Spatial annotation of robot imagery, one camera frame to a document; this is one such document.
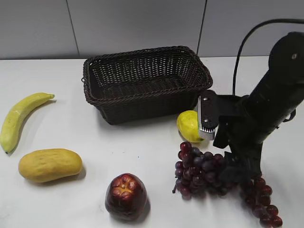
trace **brown wicker basket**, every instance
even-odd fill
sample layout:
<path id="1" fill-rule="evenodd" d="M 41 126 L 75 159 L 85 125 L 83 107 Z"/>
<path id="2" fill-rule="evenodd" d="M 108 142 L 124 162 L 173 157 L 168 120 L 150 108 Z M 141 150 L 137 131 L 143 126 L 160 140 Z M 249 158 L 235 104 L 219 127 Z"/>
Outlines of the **brown wicker basket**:
<path id="1" fill-rule="evenodd" d="M 200 58 L 188 47 L 160 47 L 89 58 L 84 93 L 109 124 L 193 109 L 212 86 Z"/>

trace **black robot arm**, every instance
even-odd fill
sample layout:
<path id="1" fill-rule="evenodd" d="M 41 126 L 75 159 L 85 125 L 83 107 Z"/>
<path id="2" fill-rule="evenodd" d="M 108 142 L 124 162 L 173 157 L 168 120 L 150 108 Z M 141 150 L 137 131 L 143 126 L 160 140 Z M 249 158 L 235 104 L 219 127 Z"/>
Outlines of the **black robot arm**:
<path id="1" fill-rule="evenodd" d="M 217 95 L 207 90 L 199 97 L 200 136 L 209 140 L 215 136 L 214 146 L 231 150 L 225 152 L 228 166 L 220 175 L 223 181 L 259 176 L 263 141 L 281 122 L 291 120 L 304 100 L 304 33 L 281 38 L 271 50 L 268 65 L 250 95 Z"/>

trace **yellow mango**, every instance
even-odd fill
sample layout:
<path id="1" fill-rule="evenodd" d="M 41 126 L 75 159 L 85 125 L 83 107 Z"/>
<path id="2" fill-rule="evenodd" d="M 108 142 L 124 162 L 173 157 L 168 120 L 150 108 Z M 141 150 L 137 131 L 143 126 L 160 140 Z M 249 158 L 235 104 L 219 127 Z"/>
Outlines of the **yellow mango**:
<path id="1" fill-rule="evenodd" d="M 19 162 L 20 175 L 36 183 L 76 175 L 81 170 L 80 156 L 66 149 L 34 151 L 23 156 Z"/>

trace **yellow banana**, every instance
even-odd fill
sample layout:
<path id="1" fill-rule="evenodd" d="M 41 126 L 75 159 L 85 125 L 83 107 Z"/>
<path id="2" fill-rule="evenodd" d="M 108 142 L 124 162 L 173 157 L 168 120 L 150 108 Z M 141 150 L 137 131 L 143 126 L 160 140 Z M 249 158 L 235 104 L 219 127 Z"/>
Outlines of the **yellow banana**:
<path id="1" fill-rule="evenodd" d="M 17 146 L 20 127 L 27 115 L 54 97 L 53 94 L 36 93 L 24 98 L 12 107 L 4 120 L 0 134 L 0 144 L 5 153 L 12 152 Z"/>

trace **tabletop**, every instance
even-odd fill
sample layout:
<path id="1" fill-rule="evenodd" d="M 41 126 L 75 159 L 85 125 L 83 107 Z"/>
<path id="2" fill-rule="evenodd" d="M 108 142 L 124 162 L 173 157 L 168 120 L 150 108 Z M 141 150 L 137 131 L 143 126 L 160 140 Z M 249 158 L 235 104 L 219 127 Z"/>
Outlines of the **tabletop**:
<path id="1" fill-rule="evenodd" d="M 202 58 L 213 77 L 211 89 L 231 94 L 234 57 Z M 242 57 L 237 95 L 249 94 L 267 71 L 268 57 Z M 1 228 L 122 228 L 208 227 L 259 228 L 258 219 L 241 205 L 237 193 L 223 198 L 184 201 L 172 194 L 174 164 L 183 141 L 176 115 L 107 124 L 85 100 L 82 67 L 75 60 L 0 61 L 0 123 L 9 109 L 35 92 L 55 94 L 56 102 L 37 109 L 26 121 L 17 149 L 11 156 L 0 151 Z M 261 169 L 273 188 L 284 227 L 301 227 L 304 205 L 304 105 L 297 116 L 281 124 L 264 142 Z M 18 162 L 40 149 L 66 148 L 78 153 L 84 170 L 76 178 L 33 184 L 18 172 Z M 202 151 L 223 153 L 211 142 Z M 105 209 L 106 189 L 119 174 L 130 172 L 146 186 L 150 211 L 134 223 L 122 223 Z"/>

